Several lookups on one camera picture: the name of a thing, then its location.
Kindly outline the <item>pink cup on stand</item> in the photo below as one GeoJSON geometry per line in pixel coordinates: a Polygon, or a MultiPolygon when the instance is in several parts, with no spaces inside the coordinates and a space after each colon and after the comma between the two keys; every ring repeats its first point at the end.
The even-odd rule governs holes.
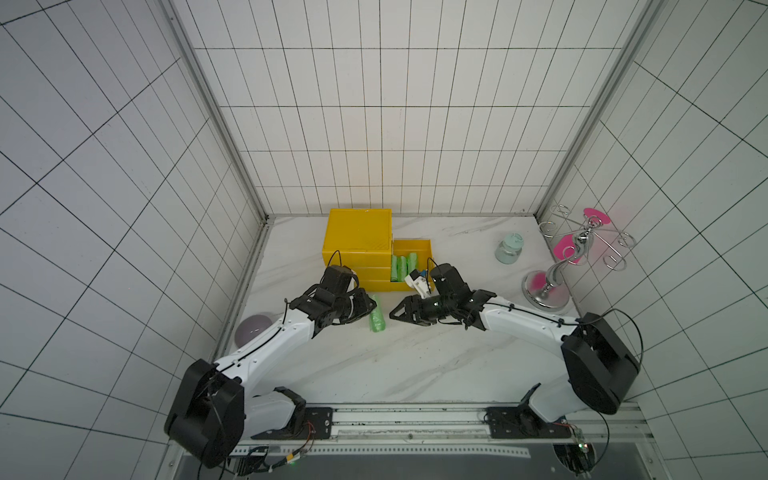
{"type": "Polygon", "coordinates": [[[560,261],[578,265],[585,254],[584,241],[578,234],[565,235],[554,247],[553,254],[560,261]]]}

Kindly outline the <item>green bag roll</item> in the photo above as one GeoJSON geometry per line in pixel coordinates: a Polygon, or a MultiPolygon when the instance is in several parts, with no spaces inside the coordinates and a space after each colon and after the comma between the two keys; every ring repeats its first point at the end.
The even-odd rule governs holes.
{"type": "Polygon", "coordinates": [[[409,273],[418,269],[418,254],[416,252],[410,252],[408,254],[407,269],[409,273]]]}
{"type": "Polygon", "coordinates": [[[408,274],[408,260],[405,256],[399,256],[398,257],[398,264],[397,264],[397,274],[398,274],[398,281],[404,282],[405,277],[408,274]]]}
{"type": "Polygon", "coordinates": [[[398,272],[399,272],[398,257],[396,255],[392,255],[391,261],[390,261],[390,276],[389,276],[391,282],[399,281],[398,272]]]}
{"type": "Polygon", "coordinates": [[[375,303],[375,306],[370,313],[371,331],[374,333],[383,332],[386,329],[386,321],[381,309],[381,301],[375,294],[372,294],[370,298],[375,303]]]}

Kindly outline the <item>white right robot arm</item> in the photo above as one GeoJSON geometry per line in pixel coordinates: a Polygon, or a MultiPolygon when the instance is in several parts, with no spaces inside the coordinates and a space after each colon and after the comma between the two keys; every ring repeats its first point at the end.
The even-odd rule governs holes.
{"type": "Polygon", "coordinates": [[[431,326],[452,318],[465,328],[511,335],[559,358],[565,374],[537,383],[516,414],[523,422],[556,423],[582,410],[615,414],[640,373],[633,355],[601,315],[558,317],[519,307],[497,294],[473,290],[444,263],[430,272],[436,292],[405,297],[389,318],[431,326]]]}

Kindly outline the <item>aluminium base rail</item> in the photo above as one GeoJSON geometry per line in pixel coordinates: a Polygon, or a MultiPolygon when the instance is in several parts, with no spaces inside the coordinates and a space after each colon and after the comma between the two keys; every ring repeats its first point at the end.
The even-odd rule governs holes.
{"type": "Polygon", "coordinates": [[[298,446],[310,440],[316,447],[352,444],[515,444],[523,442],[563,443],[586,441],[599,443],[641,442],[653,438],[643,414],[633,403],[621,406],[614,415],[583,410],[568,414],[554,424],[567,426],[569,439],[493,439],[483,417],[488,407],[514,407],[514,403],[363,403],[309,404],[334,410],[331,437],[299,440],[252,440],[246,433],[235,444],[242,455],[252,445],[298,446]]]}

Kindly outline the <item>chrome cup holder stand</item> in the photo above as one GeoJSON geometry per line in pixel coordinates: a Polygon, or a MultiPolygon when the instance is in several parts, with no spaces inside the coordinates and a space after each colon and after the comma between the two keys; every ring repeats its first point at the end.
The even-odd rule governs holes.
{"type": "Polygon", "coordinates": [[[555,263],[546,270],[528,273],[522,281],[522,292],[526,299],[543,311],[563,310],[570,298],[565,280],[568,266],[586,265],[595,243],[605,247],[602,262],[611,271],[622,271],[627,267],[628,253],[637,244],[628,232],[620,230],[611,218],[601,210],[585,208],[580,221],[570,218],[571,210],[562,204],[550,207],[555,219],[538,224],[542,236],[555,242],[552,255],[555,263]]]}

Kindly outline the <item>green glass jar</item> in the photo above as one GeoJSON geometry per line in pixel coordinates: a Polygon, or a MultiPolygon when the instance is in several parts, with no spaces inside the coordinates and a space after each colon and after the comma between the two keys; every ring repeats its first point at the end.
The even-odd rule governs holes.
{"type": "Polygon", "coordinates": [[[498,244],[494,256],[505,265],[514,264],[520,257],[524,247],[524,239],[518,233],[506,235],[498,244]]]}

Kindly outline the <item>pink cup upper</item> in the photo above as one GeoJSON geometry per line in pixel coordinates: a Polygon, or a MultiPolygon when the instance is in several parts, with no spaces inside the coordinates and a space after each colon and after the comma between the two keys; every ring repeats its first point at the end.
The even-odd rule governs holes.
{"type": "Polygon", "coordinates": [[[604,213],[604,212],[602,212],[600,210],[597,210],[597,209],[594,209],[594,208],[585,208],[583,210],[583,214],[584,214],[585,219],[588,222],[591,222],[591,223],[594,223],[594,224],[599,224],[599,225],[610,225],[611,224],[610,217],[606,213],[604,213]]]}

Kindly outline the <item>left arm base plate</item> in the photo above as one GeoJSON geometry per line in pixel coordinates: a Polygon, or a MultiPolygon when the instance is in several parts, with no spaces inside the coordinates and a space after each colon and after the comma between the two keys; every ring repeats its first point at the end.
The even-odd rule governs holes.
{"type": "Polygon", "coordinates": [[[334,410],[330,407],[307,407],[295,413],[286,427],[251,436],[252,440],[327,440],[331,437],[334,410]]]}

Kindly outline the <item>yellow plastic drawer cabinet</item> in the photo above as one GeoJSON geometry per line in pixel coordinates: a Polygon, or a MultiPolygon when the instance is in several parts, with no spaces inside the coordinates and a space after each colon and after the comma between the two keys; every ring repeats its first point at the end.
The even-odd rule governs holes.
{"type": "Polygon", "coordinates": [[[350,268],[367,291],[390,291],[393,249],[390,209],[332,209],[322,247],[326,265],[350,268]]]}

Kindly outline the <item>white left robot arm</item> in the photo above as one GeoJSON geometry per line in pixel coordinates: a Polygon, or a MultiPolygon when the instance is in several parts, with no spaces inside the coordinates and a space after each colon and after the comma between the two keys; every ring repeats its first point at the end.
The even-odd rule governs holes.
{"type": "Polygon", "coordinates": [[[351,269],[327,267],[318,283],[286,302],[283,315],[263,333],[231,354],[187,368],[165,433],[206,468],[220,466],[243,438],[311,435],[300,395],[285,387],[258,395],[258,383],[325,328],[353,323],[376,306],[351,269]]]}

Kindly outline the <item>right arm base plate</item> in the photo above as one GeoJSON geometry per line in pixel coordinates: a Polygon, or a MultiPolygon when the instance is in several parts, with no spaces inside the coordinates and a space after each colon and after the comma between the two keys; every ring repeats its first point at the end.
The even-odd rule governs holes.
{"type": "Polygon", "coordinates": [[[483,421],[493,439],[569,439],[567,426],[546,423],[528,407],[488,407],[483,421]]]}

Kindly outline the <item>yellow bottom drawer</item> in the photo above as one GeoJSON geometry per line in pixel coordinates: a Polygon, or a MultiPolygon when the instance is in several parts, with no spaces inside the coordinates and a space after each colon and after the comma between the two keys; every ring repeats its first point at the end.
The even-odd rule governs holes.
{"type": "Polygon", "coordinates": [[[401,257],[405,258],[404,264],[408,267],[408,272],[416,269],[422,277],[426,277],[428,259],[432,257],[431,241],[423,239],[393,240],[390,281],[386,283],[391,291],[410,290],[404,281],[399,281],[398,275],[404,272],[401,267],[401,257]]]}

